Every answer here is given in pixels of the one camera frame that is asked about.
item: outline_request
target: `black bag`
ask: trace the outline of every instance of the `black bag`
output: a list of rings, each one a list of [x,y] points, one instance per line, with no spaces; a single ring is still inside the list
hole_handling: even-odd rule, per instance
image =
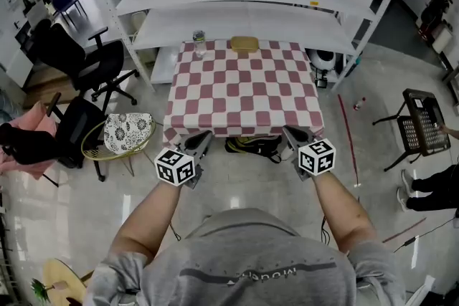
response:
[[[227,138],[224,148],[230,153],[254,153],[269,158],[274,163],[280,163],[278,145],[281,141],[281,135]]]

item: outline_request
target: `pink chair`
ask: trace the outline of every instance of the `pink chair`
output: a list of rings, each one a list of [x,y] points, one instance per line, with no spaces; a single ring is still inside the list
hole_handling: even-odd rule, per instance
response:
[[[27,111],[23,116],[8,122],[12,127],[23,130],[47,131],[53,137],[56,135],[56,122],[46,115],[46,108],[41,102],[37,102],[34,107]],[[23,171],[39,180],[42,176],[53,182],[44,172],[54,163],[55,160],[34,163],[32,165],[20,165],[11,156],[8,156],[0,149],[0,173],[7,171]]]

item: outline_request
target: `checkered tablecloth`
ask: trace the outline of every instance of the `checkered tablecloth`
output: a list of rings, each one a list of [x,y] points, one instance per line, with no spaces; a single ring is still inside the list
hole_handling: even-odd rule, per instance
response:
[[[235,53],[229,40],[207,42],[198,59],[181,45],[164,117],[164,145],[198,130],[217,137],[279,135],[284,125],[323,127],[311,67],[299,44],[260,41]]]

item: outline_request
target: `black cable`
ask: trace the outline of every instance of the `black cable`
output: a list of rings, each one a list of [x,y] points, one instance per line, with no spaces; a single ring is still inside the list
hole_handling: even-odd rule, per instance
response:
[[[169,227],[171,227],[171,230],[172,230],[172,232],[174,233],[174,236],[175,236],[175,238],[177,239],[177,241],[180,241],[180,240],[181,240],[181,236],[175,232],[175,229],[174,229],[174,227],[172,226],[172,222],[169,222]]]
[[[412,237],[411,239],[407,240],[402,245],[400,245],[394,252],[398,252],[402,247],[408,246],[409,244],[412,244],[413,242],[415,242],[416,239],[420,239],[421,237],[425,236],[426,234],[430,234],[430,233],[434,232],[434,230],[439,229],[440,227],[443,227],[447,223],[451,222],[453,219],[455,219],[455,217],[452,218],[452,219],[448,219],[444,224],[441,224],[441,225],[435,227],[434,229],[431,229],[430,231],[428,231],[428,232],[426,232],[426,233],[424,233],[424,234],[422,234],[420,236]]]
[[[330,244],[330,234],[326,229],[324,229],[325,223],[326,223],[326,218],[325,216],[323,216],[322,225],[321,225],[321,242],[325,245],[329,245]]]

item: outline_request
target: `yellow wire chair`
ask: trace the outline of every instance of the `yellow wire chair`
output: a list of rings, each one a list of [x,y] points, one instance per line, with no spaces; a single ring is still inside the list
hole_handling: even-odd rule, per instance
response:
[[[86,139],[88,139],[88,137],[90,137],[91,134],[93,134],[93,132],[95,132],[101,126],[103,126],[106,123],[106,121],[107,120],[101,122],[100,124],[97,124],[83,138],[83,140],[81,142],[81,153],[87,159],[92,160],[92,161],[112,161],[112,160],[117,160],[119,158],[126,158],[127,157],[128,158],[129,167],[124,163],[124,161],[121,161],[121,162],[123,162],[123,165],[126,167],[126,170],[128,170],[128,172],[132,175],[132,177],[134,177],[135,175],[134,175],[134,170],[132,168],[131,156],[142,152],[145,155],[145,157],[147,157],[147,159],[154,166],[153,161],[150,159],[150,157],[148,157],[148,155],[145,153],[144,149],[146,147],[145,143],[148,142],[150,140],[150,138],[153,136],[153,134],[155,133],[155,130],[156,130],[156,121],[155,120],[153,120],[153,119],[151,120],[151,130],[150,130],[150,134],[148,135],[148,137],[145,138],[141,143],[136,145],[134,148],[128,150],[127,152],[124,152],[124,153],[121,153],[121,154],[116,154],[116,153],[112,152],[111,150],[109,150],[105,146],[105,144],[101,144],[97,148],[89,148],[89,149],[85,148]]]

